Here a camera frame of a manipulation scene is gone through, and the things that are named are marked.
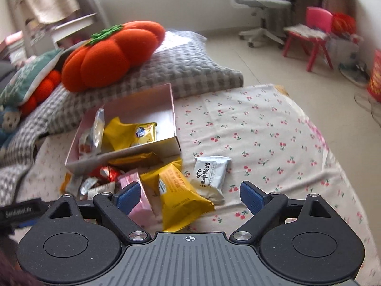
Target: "orange plush toy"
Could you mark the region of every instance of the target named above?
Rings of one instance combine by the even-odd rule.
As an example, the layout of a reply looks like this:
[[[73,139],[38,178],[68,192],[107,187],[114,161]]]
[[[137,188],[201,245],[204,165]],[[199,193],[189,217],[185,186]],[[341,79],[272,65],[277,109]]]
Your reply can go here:
[[[66,59],[62,84],[71,92],[115,83],[132,67],[146,62],[163,42],[165,29],[156,22],[137,21],[93,34]]]
[[[19,106],[21,117],[27,117],[31,112],[33,112],[39,104],[44,102],[48,96],[50,96],[50,94],[60,84],[60,82],[60,72],[52,70],[38,85],[29,100],[26,101],[26,103],[23,105]]]

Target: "snack package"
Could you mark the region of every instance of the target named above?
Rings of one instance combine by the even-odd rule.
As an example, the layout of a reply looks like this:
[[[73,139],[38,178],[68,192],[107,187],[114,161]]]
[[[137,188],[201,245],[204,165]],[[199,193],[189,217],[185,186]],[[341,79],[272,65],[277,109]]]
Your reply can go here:
[[[212,201],[215,205],[223,205],[225,202],[222,194],[222,185],[229,157],[211,156],[196,157],[191,184],[197,193]]]
[[[138,124],[122,123],[119,117],[113,118],[104,129],[104,146],[117,151],[130,147],[134,142],[134,134]]]
[[[153,189],[156,194],[159,194],[159,185],[157,184],[157,182],[159,181],[159,174],[161,171],[163,171],[166,167],[169,167],[170,165],[174,165],[177,169],[181,170],[182,159],[176,159],[175,161],[172,161],[171,163],[165,165],[160,169],[152,170],[150,172],[141,174],[140,178],[142,182],[151,189]]]
[[[105,181],[107,183],[111,183],[112,181],[116,181],[118,176],[121,176],[123,174],[122,171],[111,167],[109,165],[100,166],[93,170],[89,176],[96,177],[102,181]]]
[[[85,196],[87,192],[94,187],[99,186],[99,179],[96,177],[89,177],[85,179],[85,181],[82,183],[81,188],[80,188],[80,195]]]
[[[199,196],[174,164],[171,163],[158,171],[163,231],[176,232],[202,214],[214,211],[214,204]]]
[[[76,176],[66,173],[65,180],[60,187],[61,194],[72,194],[75,198],[77,198],[82,180],[83,176]]]
[[[140,153],[138,155],[127,156],[109,161],[110,165],[116,166],[124,171],[151,167],[161,163],[161,159],[155,153]]]
[[[136,146],[140,144],[145,144],[148,142],[153,142],[156,140],[156,126],[157,123],[143,123],[136,126],[134,141],[131,146]]]
[[[119,177],[118,181],[122,188],[136,181],[140,184],[140,188],[142,190],[140,201],[128,214],[128,217],[130,217],[140,227],[148,227],[157,224],[156,217],[152,211],[151,204],[148,201],[147,194],[144,191],[138,171],[133,170],[127,172],[123,176]]]
[[[94,196],[96,196],[97,194],[100,194],[100,193],[103,193],[103,192],[110,192],[110,193],[114,193],[115,191],[115,181],[112,181],[111,183],[108,183],[108,184],[104,184],[104,185],[101,185],[101,186],[98,186],[98,187],[95,187],[95,188],[91,188],[88,192],[87,192],[87,199],[88,200],[92,200],[94,198]]]
[[[101,153],[104,131],[104,108],[100,107],[95,114],[93,126],[85,130],[78,143],[79,158],[96,156]]]

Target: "bed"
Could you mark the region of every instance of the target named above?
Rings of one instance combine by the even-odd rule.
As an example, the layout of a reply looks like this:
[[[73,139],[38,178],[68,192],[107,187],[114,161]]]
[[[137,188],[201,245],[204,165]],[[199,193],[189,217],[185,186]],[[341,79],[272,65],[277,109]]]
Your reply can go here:
[[[186,231],[225,231],[229,236],[249,219],[252,215],[239,198],[244,180],[267,193],[279,191],[293,199],[318,193],[363,241],[366,255],[357,275],[359,284],[380,284],[380,261],[364,209],[319,129],[289,97],[272,85],[226,89],[176,100],[175,115],[186,177],[192,173],[195,156],[232,158],[223,187],[225,204]],[[60,196],[64,160],[74,134],[73,130],[46,138],[17,201]],[[147,193],[159,221],[148,229],[153,234],[162,230],[160,203],[151,191]]]
[[[20,179],[34,163],[37,140],[76,128],[91,107],[164,83],[172,84],[174,98],[242,87],[242,73],[212,61],[205,41],[194,32],[168,31],[148,62],[113,85],[77,94],[59,85],[22,123],[0,162],[0,206],[14,199]]]

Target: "teal floral pillow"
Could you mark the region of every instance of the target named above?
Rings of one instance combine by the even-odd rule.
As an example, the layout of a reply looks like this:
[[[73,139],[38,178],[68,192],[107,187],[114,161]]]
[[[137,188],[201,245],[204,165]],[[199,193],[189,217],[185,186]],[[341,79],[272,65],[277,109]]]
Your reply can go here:
[[[42,80],[56,66],[62,49],[54,49],[37,57],[23,66],[0,94],[0,104],[4,106],[21,106],[29,100]]]

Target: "red candy wrapper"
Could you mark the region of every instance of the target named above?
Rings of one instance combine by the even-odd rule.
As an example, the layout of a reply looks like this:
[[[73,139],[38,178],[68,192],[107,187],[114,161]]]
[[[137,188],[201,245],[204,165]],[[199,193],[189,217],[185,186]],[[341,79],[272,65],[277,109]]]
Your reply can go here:
[[[98,179],[106,180],[108,183],[116,181],[119,176],[121,176],[123,172],[109,165],[98,167],[94,171],[90,173],[89,176],[97,177]]]

